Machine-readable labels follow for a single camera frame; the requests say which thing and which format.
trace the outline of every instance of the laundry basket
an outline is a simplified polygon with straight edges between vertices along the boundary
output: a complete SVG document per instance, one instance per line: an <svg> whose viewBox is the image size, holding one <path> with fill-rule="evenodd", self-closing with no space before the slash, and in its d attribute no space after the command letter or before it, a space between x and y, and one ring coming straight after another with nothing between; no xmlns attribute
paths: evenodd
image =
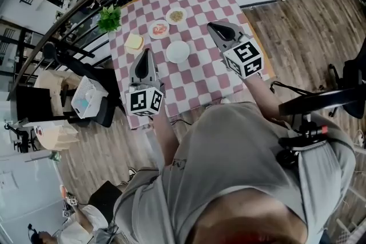
<svg viewBox="0 0 366 244"><path fill-rule="evenodd" d="M80 118L97 116L102 98L108 92L101 84L88 77L83 77L71 100L71 105Z"/></svg>

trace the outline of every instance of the person in gray shirt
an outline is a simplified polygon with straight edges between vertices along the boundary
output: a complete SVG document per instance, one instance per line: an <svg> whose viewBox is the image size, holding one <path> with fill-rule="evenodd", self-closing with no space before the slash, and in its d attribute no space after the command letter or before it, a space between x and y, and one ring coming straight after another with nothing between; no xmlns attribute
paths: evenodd
<svg viewBox="0 0 366 244"><path fill-rule="evenodd" d="M298 135L299 117L281 117L281 102L257 75L244 83L256 104L208 108L181 142L164 104L154 116L165 167L138 171L114 206L129 242L319 243L351 181L352 141L312 114L328 126L328 140L300 152L296 167L282 167L278 140Z"/></svg>

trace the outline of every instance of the bread slice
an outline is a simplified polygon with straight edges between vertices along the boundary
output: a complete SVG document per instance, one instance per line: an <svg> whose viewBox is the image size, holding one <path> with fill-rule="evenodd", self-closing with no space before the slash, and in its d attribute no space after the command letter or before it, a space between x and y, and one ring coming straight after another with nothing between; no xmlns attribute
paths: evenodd
<svg viewBox="0 0 366 244"><path fill-rule="evenodd" d="M125 46L133 50L138 50L141 47L143 41L144 39L140 35L130 33L125 42Z"/></svg>

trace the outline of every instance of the green potted plant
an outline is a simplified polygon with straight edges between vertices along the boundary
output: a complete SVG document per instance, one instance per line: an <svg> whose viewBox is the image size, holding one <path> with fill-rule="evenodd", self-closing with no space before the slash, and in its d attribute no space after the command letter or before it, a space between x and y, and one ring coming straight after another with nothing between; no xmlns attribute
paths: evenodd
<svg viewBox="0 0 366 244"><path fill-rule="evenodd" d="M116 31L121 26L121 8L113 7L113 5L103 7L100 12L100 20L98 27L102 33Z"/></svg>

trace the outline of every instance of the pink and white tablecloth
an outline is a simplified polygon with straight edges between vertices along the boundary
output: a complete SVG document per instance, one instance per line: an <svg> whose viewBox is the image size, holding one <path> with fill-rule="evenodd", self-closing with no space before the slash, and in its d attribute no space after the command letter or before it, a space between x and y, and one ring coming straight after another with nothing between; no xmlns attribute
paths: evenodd
<svg viewBox="0 0 366 244"><path fill-rule="evenodd" d="M186 22L171 25L169 35L164 39L150 38L149 26L157 19L164 19L173 7L186 9ZM125 93L129 90L129 69L135 59L124 48L130 33L143 36L144 48L151 48L154 52L159 77L165 83L165 104L170 117L243 89L241 79L221 62L220 51L206 27L212 21L227 21L241 25L248 35L253 36L235 0L137 0L123 7L121 15L122 27L109 33L109 44L124 104ZM178 40L188 43L190 56L185 62L175 64L168 61L165 52L171 42ZM264 79L270 77L269 71L265 66L262 71ZM149 123L148 117L135 115L129 115L128 121L132 129Z"/></svg>

